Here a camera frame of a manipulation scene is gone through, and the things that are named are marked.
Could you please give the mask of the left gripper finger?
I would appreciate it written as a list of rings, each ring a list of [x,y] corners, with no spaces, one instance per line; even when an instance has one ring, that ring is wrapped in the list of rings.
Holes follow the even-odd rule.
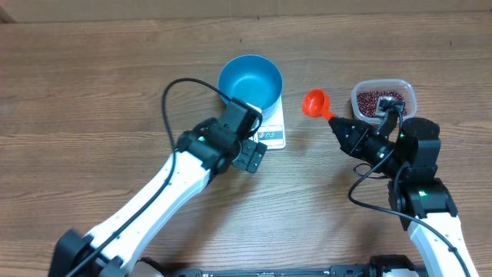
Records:
[[[267,149],[268,147],[262,142],[247,141],[245,148],[245,154],[248,160],[247,172],[255,173],[258,170]]]
[[[238,157],[232,162],[232,165],[240,170],[246,170],[247,168],[247,156],[245,154],[245,148],[247,146],[247,141],[252,141],[250,139],[245,139],[240,142],[240,152]]]

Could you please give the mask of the red measuring scoop blue handle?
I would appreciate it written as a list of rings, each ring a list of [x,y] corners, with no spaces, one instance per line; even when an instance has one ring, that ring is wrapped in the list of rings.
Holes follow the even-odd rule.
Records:
[[[304,97],[301,105],[302,112],[311,118],[325,118],[329,121],[336,114],[330,110],[329,95],[321,88],[310,90]]]

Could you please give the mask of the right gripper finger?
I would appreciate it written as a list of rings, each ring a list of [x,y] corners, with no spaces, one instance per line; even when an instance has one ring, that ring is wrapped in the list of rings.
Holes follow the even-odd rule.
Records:
[[[333,117],[328,123],[336,137],[347,137],[356,127],[358,120],[351,118]]]
[[[356,128],[347,128],[338,138],[341,151],[349,156],[359,156],[361,144],[364,141],[365,131]]]

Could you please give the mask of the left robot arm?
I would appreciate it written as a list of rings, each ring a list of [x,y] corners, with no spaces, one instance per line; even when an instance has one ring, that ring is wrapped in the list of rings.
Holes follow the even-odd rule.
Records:
[[[57,242],[50,276],[130,276],[149,242],[188,200],[230,165],[255,173],[267,150],[261,142],[210,128],[184,132],[158,174],[127,204],[86,235],[67,231]]]

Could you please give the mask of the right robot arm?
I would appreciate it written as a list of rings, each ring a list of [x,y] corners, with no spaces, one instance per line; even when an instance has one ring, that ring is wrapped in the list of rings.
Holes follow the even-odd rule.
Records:
[[[356,205],[396,215],[417,247],[423,266],[404,255],[377,255],[359,276],[476,276],[464,242],[457,206],[436,176],[441,141],[438,124],[425,118],[392,115],[374,127],[367,122],[333,117],[328,121],[349,156],[369,165],[370,173],[388,180],[383,208],[350,197]]]

